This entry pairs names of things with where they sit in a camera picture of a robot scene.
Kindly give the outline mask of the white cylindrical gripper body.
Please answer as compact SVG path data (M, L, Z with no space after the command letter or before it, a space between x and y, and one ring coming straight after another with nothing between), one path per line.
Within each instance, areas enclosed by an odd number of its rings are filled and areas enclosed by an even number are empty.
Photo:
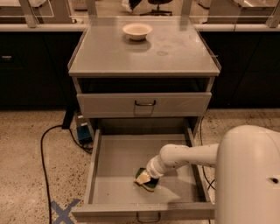
M169 171L169 168L165 165L162 158L156 155L146 165L146 171L153 179L160 179Z

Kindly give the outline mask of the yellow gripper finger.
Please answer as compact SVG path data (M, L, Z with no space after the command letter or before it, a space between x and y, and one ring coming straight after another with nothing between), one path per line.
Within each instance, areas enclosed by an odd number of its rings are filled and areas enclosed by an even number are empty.
M151 181L151 176L146 170L139 170L135 176L135 182L139 185L148 183Z

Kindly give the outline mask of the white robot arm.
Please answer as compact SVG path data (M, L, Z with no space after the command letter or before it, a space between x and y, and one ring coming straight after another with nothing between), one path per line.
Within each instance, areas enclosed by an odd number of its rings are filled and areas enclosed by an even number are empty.
M135 182L146 187L187 164L215 169L215 224L280 224L279 132L242 125L219 143L167 144Z

